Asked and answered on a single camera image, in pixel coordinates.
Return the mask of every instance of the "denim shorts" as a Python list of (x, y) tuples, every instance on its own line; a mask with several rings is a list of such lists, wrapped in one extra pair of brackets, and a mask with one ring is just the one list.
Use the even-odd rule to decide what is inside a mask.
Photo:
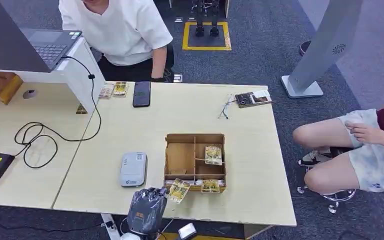
[[(357, 110), (339, 117), (340, 121), (362, 123), (379, 128), (376, 109)], [(354, 150), (348, 152), (357, 175), (360, 189), (368, 192), (384, 192), (384, 146), (358, 141), (348, 130)]]

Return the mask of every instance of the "chair base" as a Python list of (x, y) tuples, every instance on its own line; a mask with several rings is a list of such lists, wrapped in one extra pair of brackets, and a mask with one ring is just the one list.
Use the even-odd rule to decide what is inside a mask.
[[(308, 172), (310, 170), (310, 167), (303, 166), (301, 164), (301, 160), (298, 161), (298, 164), (301, 167), (305, 167), (305, 172)], [(307, 189), (309, 189), (309, 187), (307, 185), (304, 185), (304, 186), (297, 187), (296, 191), (299, 194), (304, 194)], [(346, 195), (345, 197), (342, 197), (342, 198), (338, 197), (338, 194), (341, 194), (341, 193), (344, 193), (344, 192), (346, 192), (348, 195)], [(346, 201), (350, 200), (351, 198), (354, 197), (355, 194), (356, 194), (356, 190), (355, 189), (348, 189), (348, 190), (339, 191), (339, 192), (337, 192), (335, 194), (332, 194), (332, 195), (320, 194), (320, 196), (322, 196), (323, 198), (325, 198), (325, 199), (327, 199), (327, 200), (332, 202), (332, 204), (329, 204), (328, 210), (329, 210), (330, 213), (335, 214), (337, 212), (337, 210), (338, 210), (339, 203), (346, 202)]]

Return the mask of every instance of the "black pants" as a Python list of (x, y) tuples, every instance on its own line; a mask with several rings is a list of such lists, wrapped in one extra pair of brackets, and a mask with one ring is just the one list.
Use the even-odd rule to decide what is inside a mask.
[[(166, 82), (173, 82), (174, 74), (172, 67), (175, 64), (175, 56), (173, 52), (173, 46), (167, 45), (167, 59), (165, 61), (164, 76), (168, 79)], [(98, 66), (102, 72), (106, 81), (119, 81), (119, 82), (143, 82), (152, 81), (151, 73), (153, 69), (153, 59), (139, 62), (129, 66), (116, 66), (107, 60), (106, 57), (102, 58), (98, 62)]]

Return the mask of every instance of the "black sneaker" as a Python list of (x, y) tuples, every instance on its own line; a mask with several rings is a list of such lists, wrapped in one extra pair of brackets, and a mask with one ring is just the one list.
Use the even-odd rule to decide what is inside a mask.
[(324, 163), (333, 158), (331, 151), (328, 150), (313, 150), (309, 154), (305, 155), (301, 160), (298, 161), (300, 166), (312, 168), (316, 164)]

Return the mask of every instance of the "laptop keyboard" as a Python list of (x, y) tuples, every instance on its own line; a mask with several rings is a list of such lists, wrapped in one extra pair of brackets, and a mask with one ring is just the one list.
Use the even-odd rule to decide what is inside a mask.
[(34, 44), (33, 48), (47, 64), (53, 63), (61, 53), (66, 49), (67, 45), (53, 45), (53, 44)]

